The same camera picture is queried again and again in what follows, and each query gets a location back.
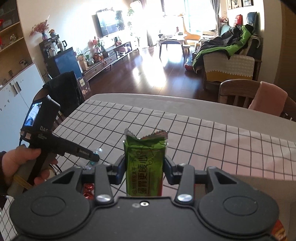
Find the metal screw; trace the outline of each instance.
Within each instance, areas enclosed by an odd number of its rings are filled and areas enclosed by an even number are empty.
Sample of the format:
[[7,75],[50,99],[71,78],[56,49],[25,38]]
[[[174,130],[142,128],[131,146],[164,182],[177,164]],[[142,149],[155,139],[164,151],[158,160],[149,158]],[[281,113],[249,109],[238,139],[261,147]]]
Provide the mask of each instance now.
[[180,194],[177,199],[180,201],[180,202],[189,202],[192,200],[192,196],[189,195],[189,194]]
[[144,206],[144,207],[149,205],[148,202],[141,202],[140,204],[141,204],[141,206]]
[[133,203],[132,204],[132,207],[139,208],[140,207],[140,204],[139,203]]
[[111,200],[111,197],[108,194],[101,194],[96,196],[96,200],[98,202],[109,202]]

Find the blue cabinet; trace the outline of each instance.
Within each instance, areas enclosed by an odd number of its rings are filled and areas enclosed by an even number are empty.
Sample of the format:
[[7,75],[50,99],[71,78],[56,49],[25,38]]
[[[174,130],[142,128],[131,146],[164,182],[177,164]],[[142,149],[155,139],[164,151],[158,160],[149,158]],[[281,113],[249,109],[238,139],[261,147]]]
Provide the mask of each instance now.
[[59,52],[56,56],[48,58],[45,63],[49,75],[53,78],[70,71],[74,71],[76,78],[82,78],[73,48]]

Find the grid tablecloth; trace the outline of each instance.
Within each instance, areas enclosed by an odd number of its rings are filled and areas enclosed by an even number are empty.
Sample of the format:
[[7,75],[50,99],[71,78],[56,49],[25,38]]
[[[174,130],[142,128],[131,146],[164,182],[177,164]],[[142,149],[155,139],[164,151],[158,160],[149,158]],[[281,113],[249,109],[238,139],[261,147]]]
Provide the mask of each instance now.
[[[102,149],[99,163],[114,164],[124,153],[124,130],[137,137],[157,130],[168,131],[167,155],[176,164],[186,163],[205,170],[216,166],[235,175],[278,180],[296,180],[296,144],[254,131],[176,115],[158,110],[87,100],[54,131],[92,151]],[[59,156],[61,170],[88,160],[66,154]],[[126,181],[111,185],[115,199],[126,195]],[[163,181],[163,195],[174,197],[178,185]],[[10,197],[1,213],[0,231],[4,240],[16,235],[8,210]]]

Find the figurine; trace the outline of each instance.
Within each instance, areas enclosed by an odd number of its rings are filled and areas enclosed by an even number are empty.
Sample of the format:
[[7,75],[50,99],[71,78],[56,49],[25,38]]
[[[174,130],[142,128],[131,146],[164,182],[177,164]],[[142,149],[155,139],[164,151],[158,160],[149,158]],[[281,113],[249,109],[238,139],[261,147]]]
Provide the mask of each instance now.
[[2,39],[1,39],[1,37],[0,37],[0,51],[2,50],[2,49],[4,49],[5,48],[5,45],[4,45],[4,43],[2,42]]
[[11,42],[15,42],[17,40],[17,36],[15,34],[10,36]]
[[55,33],[55,30],[54,30],[54,29],[51,29],[51,30],[49,31],[49,35],[50,35],[51,37],[54,37],[54,36],[56,36],[57,34]]
[[12,70],[8,71],[8,73],[9,73],[9,76],[12,78],[12,77],[13,77],[13,72],[12,72]]
[[28,62],[24,59],[22,59],[19,64],[21,65],[22,69],[26,68],[29,66]]

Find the flower vase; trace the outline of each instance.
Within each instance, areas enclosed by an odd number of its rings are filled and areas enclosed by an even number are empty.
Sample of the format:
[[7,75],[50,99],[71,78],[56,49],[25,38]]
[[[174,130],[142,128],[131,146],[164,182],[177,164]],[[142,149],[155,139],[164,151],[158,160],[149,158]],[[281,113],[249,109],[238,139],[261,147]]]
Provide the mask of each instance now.
[[47,37],[46,33],[44,32],[44,33],[42,33],[42,40],[46,40],[46,39],[48,39],[48,37]]

